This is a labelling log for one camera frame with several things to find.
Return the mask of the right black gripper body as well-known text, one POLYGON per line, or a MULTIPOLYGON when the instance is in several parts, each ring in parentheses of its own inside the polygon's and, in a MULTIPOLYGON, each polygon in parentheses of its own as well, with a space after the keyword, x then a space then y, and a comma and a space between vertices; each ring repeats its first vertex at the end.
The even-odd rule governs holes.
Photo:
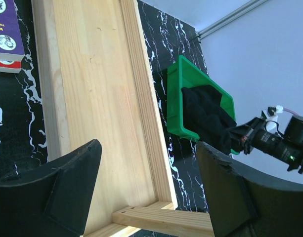
POLYGON ((256 148, 284 163, 290 162, 290 152, 283 138, 265 129, 267 122, 262 118, 227 130, 231 139, 231 149, 248 155, 256 148))

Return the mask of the black t shirt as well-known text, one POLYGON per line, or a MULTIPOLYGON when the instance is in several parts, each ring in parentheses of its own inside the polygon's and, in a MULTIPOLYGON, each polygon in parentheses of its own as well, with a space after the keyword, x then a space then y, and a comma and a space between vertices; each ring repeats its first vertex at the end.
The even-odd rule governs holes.
POLYGON ((229 128, 235 120, 220 106, 222 94, 211 85, 181 89, 183 126, 226 155, 231 154, 229 128))

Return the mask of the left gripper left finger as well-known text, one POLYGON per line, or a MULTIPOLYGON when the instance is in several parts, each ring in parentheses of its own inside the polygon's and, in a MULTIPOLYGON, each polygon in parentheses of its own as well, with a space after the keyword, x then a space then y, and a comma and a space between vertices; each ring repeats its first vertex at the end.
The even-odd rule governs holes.
POLYGON ((0 237, 80 237, 102 155, 93 139, 76 150, 0 180, 0 237))

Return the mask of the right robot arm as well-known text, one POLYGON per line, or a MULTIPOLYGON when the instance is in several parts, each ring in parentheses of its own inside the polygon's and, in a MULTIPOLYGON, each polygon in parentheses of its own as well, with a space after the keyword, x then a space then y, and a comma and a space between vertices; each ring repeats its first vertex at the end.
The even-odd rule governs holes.
POLYGON ((292 116, 284 133, 266 130, 270 123, 255 117, 251 121, 229 128, 232 150, 248 155, 258 149, 289 165, 288 171, 297 170, 303 174, 303 117, 292 116))

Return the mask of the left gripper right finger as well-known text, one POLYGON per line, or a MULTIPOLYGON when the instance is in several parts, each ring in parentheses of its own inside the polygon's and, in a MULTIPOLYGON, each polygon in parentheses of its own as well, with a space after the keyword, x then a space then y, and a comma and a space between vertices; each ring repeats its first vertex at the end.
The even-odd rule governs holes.
POLYGON ((247 166, 210 145, 196 145, 217 237, 303 237, 303 184, 247 166))

